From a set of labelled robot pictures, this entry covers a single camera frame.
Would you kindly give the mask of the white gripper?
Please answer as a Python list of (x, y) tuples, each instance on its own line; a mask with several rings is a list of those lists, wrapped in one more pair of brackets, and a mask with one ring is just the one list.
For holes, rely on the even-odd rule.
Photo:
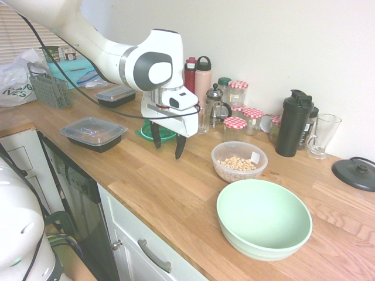
[(159, 126), (177, 133), (175, 159), (179, 159), (185, 148), (186, 137), (191, 137), (198, 131), (199, 117), (194, 107), (182, 111), (175, 108), (162, 109), (157, 107), (151, 100), (151, 93), (143, 93), (141, 101), (141, 114), (150, 123), (154, 145), (157, 149), (161, 147)]

